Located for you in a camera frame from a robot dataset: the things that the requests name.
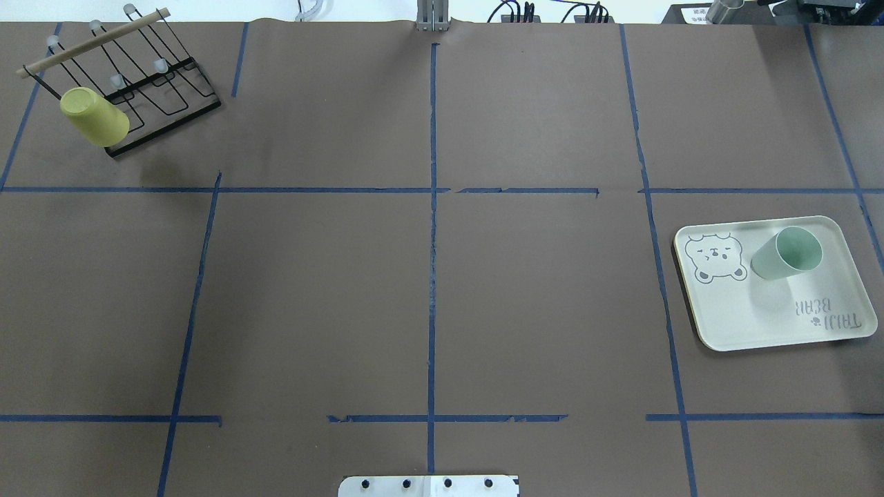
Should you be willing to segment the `green cup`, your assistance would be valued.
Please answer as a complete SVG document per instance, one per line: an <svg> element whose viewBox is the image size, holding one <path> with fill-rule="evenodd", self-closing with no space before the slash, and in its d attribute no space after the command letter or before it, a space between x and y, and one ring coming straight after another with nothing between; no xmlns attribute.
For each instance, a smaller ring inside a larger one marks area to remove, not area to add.
<svg viewBox="0 0 884 497"><path fill-rule="evenodd" d="M822 245L813 233L799 226L788 226L767 240L749 264L761 279L780 280L815 270L822 258Z"/></svg>

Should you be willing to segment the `cream bear tray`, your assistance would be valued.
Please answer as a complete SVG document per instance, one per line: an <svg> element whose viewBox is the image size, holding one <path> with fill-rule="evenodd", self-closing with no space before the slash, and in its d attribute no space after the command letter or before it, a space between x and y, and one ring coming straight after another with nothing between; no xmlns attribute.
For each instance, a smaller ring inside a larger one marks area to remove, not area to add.
<svg viewBox="0 0 884 497"><path fill-rule="evenodd" d="M820 266L787 279L761 279L751 258L788 226L820 240ZM694 224L677 231L673 248L695 330L714 351L865 338L878 329L843 231L829 217Z"/></svg>

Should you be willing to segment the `yellow cup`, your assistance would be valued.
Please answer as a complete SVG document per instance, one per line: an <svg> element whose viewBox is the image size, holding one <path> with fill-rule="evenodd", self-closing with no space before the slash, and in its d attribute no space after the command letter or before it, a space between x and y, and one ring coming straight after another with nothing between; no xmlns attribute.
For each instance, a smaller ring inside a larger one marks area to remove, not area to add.
<svg viewBox="0 0 884 497"><path fill-rule="evenodd" d="M63 116L92 145L102 148L120 144L130 132L130 120L122 110L91 88L76 87L59 101Z"/></svg>

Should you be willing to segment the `metal cup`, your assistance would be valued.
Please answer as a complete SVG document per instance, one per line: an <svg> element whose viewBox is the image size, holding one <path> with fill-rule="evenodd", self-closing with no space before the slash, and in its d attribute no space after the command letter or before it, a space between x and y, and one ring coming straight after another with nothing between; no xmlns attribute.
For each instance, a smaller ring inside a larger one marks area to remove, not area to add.
<svg viewBox="0 0 884 497"><path fill-rule="evenodd" d="M732 24L736 14L744 5L743 0L715 0L708 8L705 20L708 24L714 25Z"/></svg>

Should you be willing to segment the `aluminium frame post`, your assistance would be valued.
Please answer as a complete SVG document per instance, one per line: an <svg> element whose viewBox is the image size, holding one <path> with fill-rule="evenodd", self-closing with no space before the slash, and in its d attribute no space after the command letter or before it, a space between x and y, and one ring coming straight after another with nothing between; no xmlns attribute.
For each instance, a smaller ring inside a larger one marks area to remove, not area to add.
<svg viewBox="0 0 884 497"><path fill-rule="evenodd" d="M416 30L418 32L445 32L451 26L448 0L418 0L416 2Z"/></svg>

